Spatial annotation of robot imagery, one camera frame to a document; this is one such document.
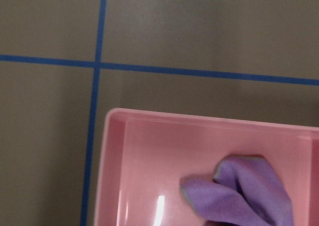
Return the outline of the purple microfiber cloth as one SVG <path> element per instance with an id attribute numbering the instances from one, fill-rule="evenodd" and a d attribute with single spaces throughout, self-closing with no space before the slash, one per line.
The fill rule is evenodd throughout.
<path id="1" fill-rule="evenodd" d="M 230 226 L 295 224 L 292 201 L 263 157 L 225 157 L 211 182 L 188 179 L 180 189 L 192 209 L 207 221 Z"/>

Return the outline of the pink plastic bin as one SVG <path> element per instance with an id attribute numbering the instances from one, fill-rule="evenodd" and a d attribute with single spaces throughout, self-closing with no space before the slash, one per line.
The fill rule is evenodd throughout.
<path id="1" fill-rule="evenodd" d="M 228 155 L 261 155 L 283 182 L 297 226 L 319 223 L 319 130 L 115 108 L 105 118 L 96 226 L 204 226 L 180 191 Z"/>

